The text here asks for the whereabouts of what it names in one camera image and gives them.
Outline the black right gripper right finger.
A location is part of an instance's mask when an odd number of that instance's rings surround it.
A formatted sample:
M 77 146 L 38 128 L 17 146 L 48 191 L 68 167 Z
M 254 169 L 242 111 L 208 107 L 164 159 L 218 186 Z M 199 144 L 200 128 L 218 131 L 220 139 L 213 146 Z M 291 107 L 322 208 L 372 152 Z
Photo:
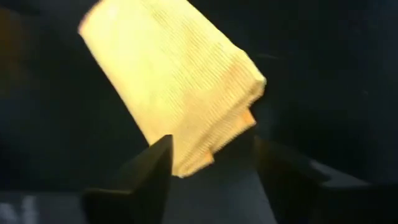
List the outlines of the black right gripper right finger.
M 398 224 L 398 184 L 372 184 L 275 142 L 254 160 L 278 224 Z

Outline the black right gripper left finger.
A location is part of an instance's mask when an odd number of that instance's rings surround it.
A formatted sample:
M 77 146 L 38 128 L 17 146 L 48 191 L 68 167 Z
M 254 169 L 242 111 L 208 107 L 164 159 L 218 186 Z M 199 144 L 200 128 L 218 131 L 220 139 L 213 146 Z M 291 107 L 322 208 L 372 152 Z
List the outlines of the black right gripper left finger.
M 161 224 L 173 164 L 173 136 L 160 138 L 127 161 L 105 189 L 87 189 L 82 207 L 89 224 Z

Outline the yellow microfiber towel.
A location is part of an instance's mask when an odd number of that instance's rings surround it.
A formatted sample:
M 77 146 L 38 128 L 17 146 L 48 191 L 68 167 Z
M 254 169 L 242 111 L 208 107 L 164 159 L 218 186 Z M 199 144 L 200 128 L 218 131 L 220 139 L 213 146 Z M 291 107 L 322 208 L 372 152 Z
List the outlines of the yellow microfiber towel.
M 147 142 L 173 136 L 174 176 L 254 126 L 266 79 L 188 0 L 99 0 L 78 31 Z

